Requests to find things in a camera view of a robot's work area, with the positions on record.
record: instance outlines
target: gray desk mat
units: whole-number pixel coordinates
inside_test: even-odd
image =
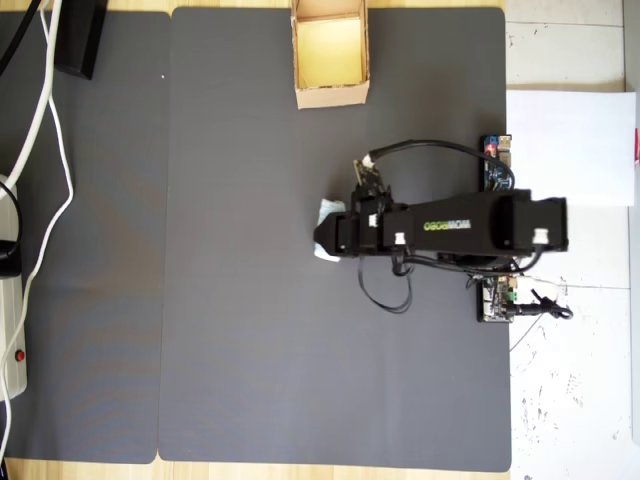
[[[504,131],[504,16],[371,10],[367,104],[298,111],[289,15],[172,17],[160,456],[507,470],[508,330],[476,323],[466,278],[418,269],[394,316],[312,240],[320,199],[348,200],[367,150]],[[383,166],[407,202],[472,191],[477,171],[440,150]],[[365,282],[397,303],[390,268],[368,261]]]
[[[21,17],[0,16],[1,45]],[[169,23],[162,14],[109,14],[93,81],[55,76],[76,198],[53,231],[31,291],[28,387],[12,402],[9,456],[122,463],[156,456]],[[36,18],[0,77],[5,174],[33,116],[44,57]],[[49,111],[18,189],[29,272],[67,195]]]

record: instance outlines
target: white cable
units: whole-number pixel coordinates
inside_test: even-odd
[[[44,73],[44,84],[42,85],[42,91],[40,92],[40,98],[38,99],[38,105],[36,106],[36,112],[33,115],[33,120],[31,121],[29,132],[27,133],[27,138],[24,141],[24,145],[22,145],[22,150],[20,151],[20,155],[18,155],[18,160],[16,161],[11,174],[5,182],[5,185],[9,189],[12,189],[16,185],[18,178],[20,178],[20,175],[22,174],[24,166],[29,159],[31,149],[33,148],[33,144],[36,141],[38,132],[40,131],[40,125],[42,124],[44,112],[47,109],[47,101],[49,100],[49,97],[51,96],[51,92],[53,90],[53,64],[56,56],[56,39],[58,37],[58,23],[60,21],[61,6],[62,0],[56,1],[51,12],[51,31],[49,32],[51,41],[47,45],[47,60]],[[3,190],[0,193],[0,200],[2,200],[5,196],[6,193]]]
[[[55,43],[56,30],[58,28],[57,21],[54,24],[54,21],[53,21],[54,17],[52,17],[51,29],[49,30],[49,32],[47,32],[47,21],[46,21],[45,16],[44,16],[44,11],[47,8],[47,6],[49,5],[49,2],[50,2],[50,0],[45,0],[44,4],[42,5],[42,7],[40,9],[40,21],[42,22],[42,28],[44,30],[45,39],[47,40],[47,43],[49,43],[49,39],[52,39],[52,42],[49,43],[49,46],[47,47],[47,52],[49,51],[49,47],[51,46],[51,44]],[[56,8],[58,10],[58,13],[60,12],[60,4],[61,3],[62,3],[62,0],[58,0],[55,3],[54,12],[55,12]],[[51,114],[53,115],[53,122],[55,123],[55,126],[56,126],[56,134],[58,136],[58,147],[60,149],[60,157],[62,159],[62,166],[64,168],[64,176],[65,176],[65,178],[67,180],[67,187],[69,188],[69,197],[62,204],[62,206],[58,209],[56,214],[53,216],[53,218],[49,222],[49,225],[47,226],[47,230],[45,231],[44,238],[42,239],[42,245],[40,246],[40,253],[38,254],[38,260],[36,261],[36,265],[33,267],[33,270],[29,274],[29,277],[27,278],[27,282],[26,282],[25,287],[24,287],[24,295],[23,295],[23,299],[22,299],[22,314],[20,316],[20,321],[18,322],[18,325],[16,326],[16,330],[13,333],[13,336],[11,337],[11,340],[9,340],[9,342],[7,343],[7,348],[6,348],[5,352],[4,352],[4,355],[2,355],[2,359],[0,360],[0,388],[2,389],[2,394],[4,396],[4,405],[5,405],[5,409],[6,409],[6,412],[7,412],[7,423],[6,423],[5,429],[4,429],[4,436],[2,437],[2,446],[0,447],[0,461],[4,458],[4,453],[5,453],[5,450],[7,448],[7,442],[9,441],[9,433],[11,432],[11,420],[12,420],[11,401],[9,399],[9,391],[7,389],[7,382],[6,382],[6,379],[5,379],[5,370],[6,370],[9,351],[11,350],[11,347],[13,346],[13,344],[16,341],[16,339],[18,338],[18,334],[19,334],[20,330],[22,330],[22,328],[24,326],[25,319],[27,318],[27,307],[29,306],[29,292],[31,291],[31,284],[33,283],[33,279],[36,277],[36,275],[38,275],[38,272],[40,271],[40,267],[42,266],[42,260],[44,259],[44,254],[45,254],[45,251],[47,249],[47,244],[49,243],[49,237],[51,236],[51,231],[53,230],[53,227],[55,226],[55,224],[58,221],[58,219],[62,216],[62,214],[67,209],[67,207],[71,204],[71,201],[73,200],[73,194],[74,194],[73,183],[71,182],[71,172],[69,171],[69,164],[67,162],[67,154],[66,154],[66,151],[64,149],[64,143],[62,141],[62,128],[60,127],[60,119],[58,118],[58,111],[56,109],[56,104],[53,101],[53,95],[52,95],[51,91],[49,92],[49,95],[48,95],[48,103],[49,103],[49,107],[51,109]]]

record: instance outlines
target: circuit board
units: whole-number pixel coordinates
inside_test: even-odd
[[[362,164],[362,160],[354,160],[353,167],[356,170],[358,185],[360,185],[369,196],[375,197],[376,195],[385,193],[384,183],[382,183],[382,178],[380,177],[377,166],[371,165],[365,167]]]
[[[511,166],[511,135],[488,135],[482,138],[484,153],[498,158]],[[511,179],[503,168],[483,162],[482,190],[509,190]],[[491,277],[478,284],[478,298],[482,302],[479,320],[489,323],[511,323],[513,315],[508,315],[506,306],[517,301],[518,280],[516,277]]]

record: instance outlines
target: open cardboard box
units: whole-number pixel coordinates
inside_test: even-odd
[[[366,0],[293,0],[298,108],[364,103],[369,91]]]

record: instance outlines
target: table surface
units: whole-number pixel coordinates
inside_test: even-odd
[[[24,10],[29,0],[0,0],[0,10]],[[373,8],[385,7],[500,7],[504,0],[369,0]],[[288,8],[289,0],[110,0],[111,10],[166,11],[177,7],[274,7]],[[54,461],[8,460],[12,478],[93,478],[93,479],[200,479],[200,478],[278,478],[278,479],[406,479],[472,480],[508,479],[509,473],[446,472],[433,470],[381,469],[331,465],[264,465],[165,462],[159,457],[149,465],[110,465]]]

